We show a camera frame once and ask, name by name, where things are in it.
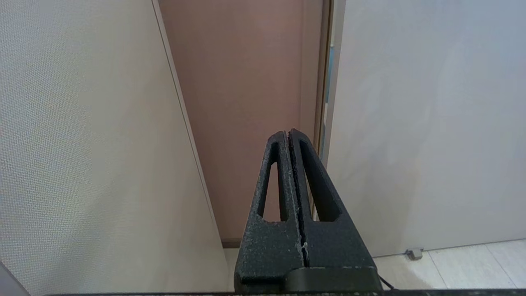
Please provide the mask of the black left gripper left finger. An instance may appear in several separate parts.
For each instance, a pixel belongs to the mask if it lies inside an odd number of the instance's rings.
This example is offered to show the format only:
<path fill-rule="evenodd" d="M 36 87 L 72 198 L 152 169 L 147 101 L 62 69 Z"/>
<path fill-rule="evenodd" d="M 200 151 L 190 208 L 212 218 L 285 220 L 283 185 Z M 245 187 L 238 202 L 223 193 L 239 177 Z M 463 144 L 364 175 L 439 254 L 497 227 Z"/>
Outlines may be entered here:
<path fill-rule="evenodd" d="M 264 219 L 273 164 L 277 165 L 280 221 Z M 304 266 L 298 202 L 288 135 L 269 137 L 234 271 L 238 294 L 281 294 L 287 274 Z"/>

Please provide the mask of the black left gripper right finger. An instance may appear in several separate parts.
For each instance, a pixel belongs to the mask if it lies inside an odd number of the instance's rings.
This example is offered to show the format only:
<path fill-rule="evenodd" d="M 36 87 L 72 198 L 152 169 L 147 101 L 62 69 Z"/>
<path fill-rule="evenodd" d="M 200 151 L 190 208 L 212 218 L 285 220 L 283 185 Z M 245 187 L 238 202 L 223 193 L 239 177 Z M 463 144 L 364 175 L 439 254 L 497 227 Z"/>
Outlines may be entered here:
<path fill-rule="evenodd" d="M 306 266 L 374 268 L 370 252 L 310 139 L 292 129 L 289 148 Z"/>

